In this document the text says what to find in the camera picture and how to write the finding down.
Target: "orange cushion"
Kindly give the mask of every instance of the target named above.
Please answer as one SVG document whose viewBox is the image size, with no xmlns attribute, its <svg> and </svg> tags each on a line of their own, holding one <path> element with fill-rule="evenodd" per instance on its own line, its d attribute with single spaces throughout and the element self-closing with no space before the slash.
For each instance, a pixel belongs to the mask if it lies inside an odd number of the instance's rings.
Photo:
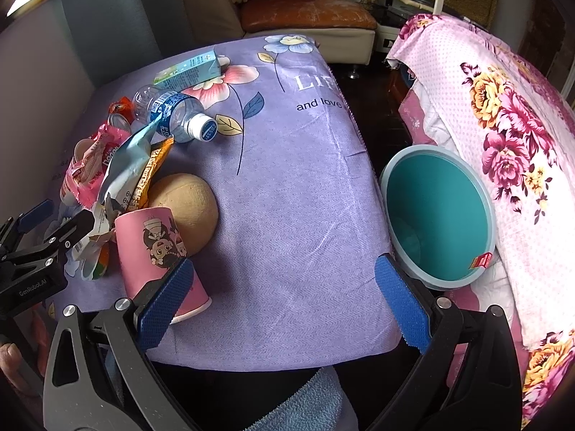
<svg viewBox="0 0 575 431">
<path fill-rule="evenodd" d="M 377 28 L 372 15 L 352 0 L 250 0 L 241 6 L 240 20 L 252 34 L 284 28 Z"/>
</svg>

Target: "bottle cap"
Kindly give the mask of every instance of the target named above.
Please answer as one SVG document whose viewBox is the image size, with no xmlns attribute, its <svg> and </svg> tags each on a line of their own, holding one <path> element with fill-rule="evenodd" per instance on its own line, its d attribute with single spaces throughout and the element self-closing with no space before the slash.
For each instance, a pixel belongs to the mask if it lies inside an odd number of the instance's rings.
<svg viewBox="0 0 575 431">
<path fill-rule="evenodd" d="M 208 142 L 216 137 L 217 123 L 213 118 L 204 113 L 198 113 L 192 117 L 190 125 L 192 127 L 192 136 L 197 140 Z"/>
</svg>

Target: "couch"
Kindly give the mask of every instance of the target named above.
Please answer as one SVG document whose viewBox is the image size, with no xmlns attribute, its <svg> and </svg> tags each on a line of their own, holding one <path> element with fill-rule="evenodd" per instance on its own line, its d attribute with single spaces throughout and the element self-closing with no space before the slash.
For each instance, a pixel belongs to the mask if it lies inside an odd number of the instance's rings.
<svg viewBox="0 0 575 431">
<path fill-rule="evenodd" d="M 203 45 L 272 34 L 312 37 L 328 63 L 369 63 L 377 23 L 352 0 L 183 0 Z"/>
</svg>

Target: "orange snack bag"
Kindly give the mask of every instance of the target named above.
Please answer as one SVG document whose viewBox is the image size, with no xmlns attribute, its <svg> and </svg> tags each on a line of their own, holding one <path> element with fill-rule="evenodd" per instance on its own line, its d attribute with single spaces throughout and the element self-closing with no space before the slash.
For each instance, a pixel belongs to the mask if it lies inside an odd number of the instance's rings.
<svg viewBox="0 0 575 431">
<path fill-rule="evenodd" d="M 126 212 L 146 207 L 146 204 L 148 203 L 148 188 L 150 187 L 149 184 L 152 176 L 163 164 L 173 143 L 174 137 L 172 136 L 161 140 L 160 142 L 156 142 L 156 144 L 152 144 L 148 163 L 146 164 L 146 168 L 144 168 L 144 172 L 142 172 L 142 177 L 140 178 L 140 181 L 138 181 L 136 189 L 130 198 L 130 203 L 128 203 Z"/>
</svg>

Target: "dark floor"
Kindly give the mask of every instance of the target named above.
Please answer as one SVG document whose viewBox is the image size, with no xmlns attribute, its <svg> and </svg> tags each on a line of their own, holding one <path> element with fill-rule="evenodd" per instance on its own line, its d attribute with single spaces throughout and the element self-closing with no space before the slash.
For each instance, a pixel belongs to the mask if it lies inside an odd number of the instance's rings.
<svg viewBox="0 0 575 431">
<path fill-rule="evenodd" d="M 333 65 L 332 72 L 352 111 L 377 176 L 411 137 L 387 96 L 390 69 L 384 57 L 375 54 L 369 66 L 359 69 L 359 79 L 350 79 L 349 65 Z M 419 357 L 403 339 L 389 353 L 336 365 L 341 386 L 358 416 L 359 429 L 366 429 L 399 389 Z"/>
<path fill-rule="evenodd" d="M 368 66 L 359 68 L 359 79 L 348 77 L 350 65 L 331 65 L 331 69 L 379 176 L 397 152 L 411 145 L 409 132 L 387 97 L 390 69 L 385 65 L 385 57 L 374 54 Z"/>
</svg>

